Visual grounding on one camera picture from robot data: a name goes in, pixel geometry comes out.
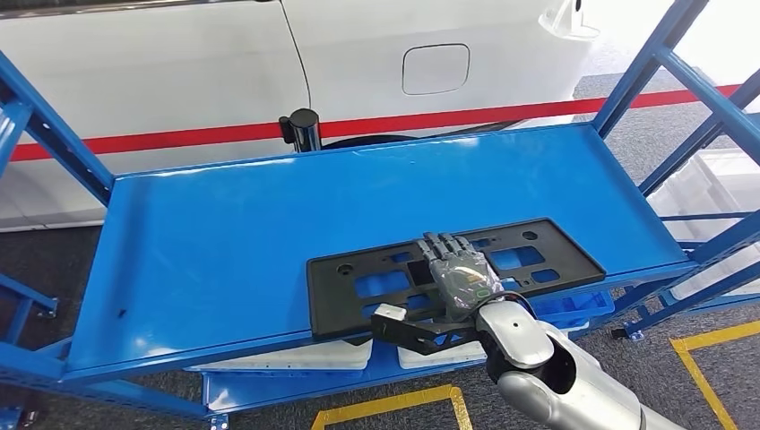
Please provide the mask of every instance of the red barrier tape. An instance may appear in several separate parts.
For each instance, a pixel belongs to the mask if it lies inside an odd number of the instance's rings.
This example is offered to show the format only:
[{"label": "red barrier tape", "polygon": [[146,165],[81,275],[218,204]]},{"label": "red barrier tape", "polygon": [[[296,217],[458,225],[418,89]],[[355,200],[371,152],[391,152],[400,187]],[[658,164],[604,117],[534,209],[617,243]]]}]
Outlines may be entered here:
[{"label": "red barrier tape", "polygon": [[[738,85],[724,85],[717,90],[730,95]],[[422,130],[453,125],[475,125],[546,116],[590,114],[598,112],[606,98],[556,101],[534,105],[487,107],[482,109],[436,112],[378,118],[349,119],[320,124],[324,138]],[[689,90],[674,90],[640,94],[631,108],[677,105],[697,101]],[[84,143],[96,154],[159,150],[185,146],[209,145],[225,142],[258,141],[281,137],[278,123],[230,125],[224,127],[179,130],[174,132],[131,134],[127,136],[96,137]],[[49,159],[48,152],[39,144],[18,145],[11,161]]]}]

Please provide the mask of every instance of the blue metal beam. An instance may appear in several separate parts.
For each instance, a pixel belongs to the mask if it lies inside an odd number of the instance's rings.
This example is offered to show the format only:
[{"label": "blue metal beam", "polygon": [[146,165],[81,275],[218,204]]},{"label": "blue metal beam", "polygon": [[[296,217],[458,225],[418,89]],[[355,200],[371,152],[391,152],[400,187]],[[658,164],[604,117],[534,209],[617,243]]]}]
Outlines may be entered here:
[{"label": "blue metal beam", "polygon": [[174,417],[204,420],[209,415],[209,410],[200,403],[127,381],[108,381],[92,385],[62,383],[60,379],[64,372],[64,362],[15,345],[0,342],[0,357],[0,383],[149,410]]},{"label": "blue metal beam", "polygon": [[643,316],[638,322],[632,322],[626,326],[626,333],[629,335],[636,331],[648,329],[654,325],[667,321],[669,318],[675,316],[678,313],[687,311],[700,304],[721,296],[725,293],[733,291],[736,288],[742,287],[753,280],[760,278],[760,262],[756,262],[746,268],[729,275],[728,277],[715,282],[710,287],[707,287],[701,291],[697,291],[693,295],[677,301],[675,304],[670,305],[659,311],[658,313]]},{"label": "blue metal beam", "polygon": [[31,107],[19,100],[7,103],[0,111],[0,176],[3,175],[30,117]]},{"label": "blue metal beam", "polygon": [[[713,114],[722,122],[722,130],[741,147],[747,155],[760,164],[760,128],[749,119],[742,110],[723,97],[708,81],[700,76],[691,66],[677,56],[671,49],[661,48],[655,57],[673,73],[681,83],[686,85]],[[745,85],[749,90],[760,90],[758,73],[753,75]]]},{"label": "blue metal beam", "polygon": [[620,82],[609,94],[599,114],[594,117],[592,124],[602,139],[607,137],[635,97],[660,68],[653,58],[655,49],[663,45],[668,48],[675,47],[706,4],[707,0],[678,0],[668,9],[633,63],[620,78]]},{"label": "blue metal beam", "polygon": [[[729,100],[739,108],[745,108],[752,100],[760,95],[760,70],[753,73],[740,86]],[[643,195],[649,195],[656,190],[665,179],[676,173],[697,151],[709,145],[723,133],[722,122],[716,114],[710,115],[687,139],[681,143],[654,171],[639,185]]]},{"label": "blue metal beam", "polygon": [[689,256],[706,268],[752,245],[758,238],[760,238],[760,211],[753,212],[718,236],[708,240]]},{"label": "blue metal beam", "polygon": [[660,217],[663,221],[688,221],[691,219],[736,219],[745,218],[752,212],[698,213],[694,215],[670,215]]},{"label": "blue metal beam", "polygon": [[704,242],[695,241],[695,240],[680,240],[678,241],[678,246],[681,247],[681,249],[696,249],[700,246],[704,245]]},{"label": "blue metal beam", "polygon": [[26,323],[26,319],[31,311],[33,301],[30,298],[22,298],[18,300],[16,305],[16,312],[11,320],[11,325],[8,327],[8,331],[5,333],[5,341],[8,343],[16,343],[22,335],[23,326]]},{"label": "blue metal beam", "polygon": [[0,107],[15,100],[33,107],[26,128],[32,139],[108,206],[114,176],[0,51]]},{"label": "blue metal beam", "polygon": [[710,239],[704,245],[698,246],[689,254],[692,260],[699,263],[697,267],[689,273],[672,279],[670,281],[657,281],[649,284],[640,285],[631,292],[625,294],[615,301],[615,312],[609,318],[623,312],[630,311],[639,306],[652,294],[657,294],[665,288],[675,287],[679,283],[693,277],[697,273],[704,271],[716,262],[723,260],[737,251],[752,245],[760,237],[760,211],[753,212],[743,220],[726,229],[718,236]]},{"label": "blue metal beam", "polygon": [[52,358],[62,358],[68,355],[69,348],[71,347],[71,338],[61,339],[58,342],[53,342],[46,345],[34,352],[38,354],[45,354]]},{"label": "blue metal beam", "polygon": [[34,300],[38,307],[41,307],[46,311],[55,312],[56,307],[58,306],[58,302],[54,298],[40,294],[36,290],[21,284],[15,279],[8,278],[2,273],[0,273],[0,289],[6,290],[19,299],[30,298]]}]

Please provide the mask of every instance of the robotic arm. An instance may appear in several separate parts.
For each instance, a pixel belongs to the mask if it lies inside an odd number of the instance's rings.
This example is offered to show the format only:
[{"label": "robotic arm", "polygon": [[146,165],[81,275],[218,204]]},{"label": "robotic arm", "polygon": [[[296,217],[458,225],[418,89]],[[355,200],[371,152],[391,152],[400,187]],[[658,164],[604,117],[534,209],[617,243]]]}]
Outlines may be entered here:
[{"label": "robotic arm", "polygon": [[[422,333],[446,336],[448,348],[476,333],[488,355],[486,370],[506,402],[556,430],[684,430],[642,405],[636,395],[601,370],[599,362],[560,330],[505,291],[485,255],[463,237],[426,233],[418,241],[446,304],[443,323],[405,322],[406,310],[381,305],[372,316],[380,340],[430,353]],[[398,331],[411,333],[399,337]]]}]

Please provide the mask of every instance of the rectangular hole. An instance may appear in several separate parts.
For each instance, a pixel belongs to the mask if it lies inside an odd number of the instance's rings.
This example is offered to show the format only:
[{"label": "rectangular hole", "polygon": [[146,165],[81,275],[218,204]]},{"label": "rectangular hole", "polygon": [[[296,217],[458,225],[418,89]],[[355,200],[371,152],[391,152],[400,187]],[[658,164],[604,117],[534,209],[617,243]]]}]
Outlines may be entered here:
[{"label": "rectangular hole", "polygon": [[489,239],[487,237],[484,237],[484,238],[478,239],[478,240],[471,240],[470,243],[476,249],[480,249],[480,248],[485,248],[488,245],[491,245],[491,239]]},{"label": "rectangular hole", "polygon": [[406,279],[406,273],[403,271],[366,275],[354,281],[357,296],[362,298],[403,291],[408,287],[409,280]]},{"label": "rectangular hole", "polygon": [[428,267],[427,261],[419,260],[416,262],[408,262],[406,264],[406,267],[409,269],[409,273],[411,274],[411,281],[414,282],[414,285],[427,285],[434,282],[433,275],[430,273],[430,268]]},{"label": "rectangular hole", "polygon": [[417,309],[425,309],[432,304],[433,303],[430,301],[427,294],[417,294],[416,296],[410,296],[407,299],[406,306],[410,311],[414,311]]},{"label": "rectangular hole", "polygon": [[533,246],[492,251],[491,260],[502,271],[541,264],[546,261],[539,250]]},{"label": "rectangular hole", "polygon": [[389,258],[393,262],[408,262],[408,261],[411,260],[411,254],[410,253],[398,253],[398,254],[391,255]]},{"label": "rectangular hole", "polygon": [[551,282],[552,280],[558,280],[559,279],[559,273],[552,269],[544,269],[543,271],[535,271],[531,273],[531,278],[538,282],[539,284],[542,284],[544,282]]}]

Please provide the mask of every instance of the blue metal shelf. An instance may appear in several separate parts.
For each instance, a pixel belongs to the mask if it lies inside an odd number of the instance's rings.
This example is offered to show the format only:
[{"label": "blue metal shelf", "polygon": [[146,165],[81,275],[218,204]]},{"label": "blue metal shelf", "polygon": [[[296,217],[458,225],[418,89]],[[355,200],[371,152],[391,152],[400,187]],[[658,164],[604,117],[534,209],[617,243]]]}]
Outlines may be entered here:
[{"label": "blue metal shelf", "polygon": [[[294,186],[316,176],[331,186]],[[431,186],[416,193],[410,184]],[[500,184],[530,185],[494,199]],[[488,210],[435,209],[458,195],[488,202]],[[309,210],[319,216],[304,217]],[[690,264],[587,124],[118,177],[65,379],[310,343],[308,259],[420,231],[539,217],[552,218],[605,268],[609,277],[596,289],[640,283],[647,269],[672,278]]]},{"label": "blue metal shelf", "polygon": [[[698,149],[721,133],[760,161],[760,128],[742,112],[760,71],[725,99],[672,52],[707,0],[677,0],[590,123],[328,150],[113,176],[0,53],[0,172],[21,129],[108,207],[76,330],[37,351],[0,342],[0,383],[71,394],[178,417],[209,415],[452,370],[404,371],[377,342],[358,379],[206,375],[205,405],[118,380],[311,343],[305,262],[419,237],[551,218],[606,270],[605,280],[544,300],[580,300],[557,321],[590,329],[639,309],[629,334],[760,278],[760,262],[648,314],[657,297],[760,238],[760,211],[681,249],[647,204]],[[638,188],[603,142],[664,65],[712,111]],[[314,184],[319,178],[320,184]],[[695,218],[715,217],[702,214]],[[52,299],[0,279],[0,292],[55,311]],[[12,326],[8,340],[22,327]]]}]

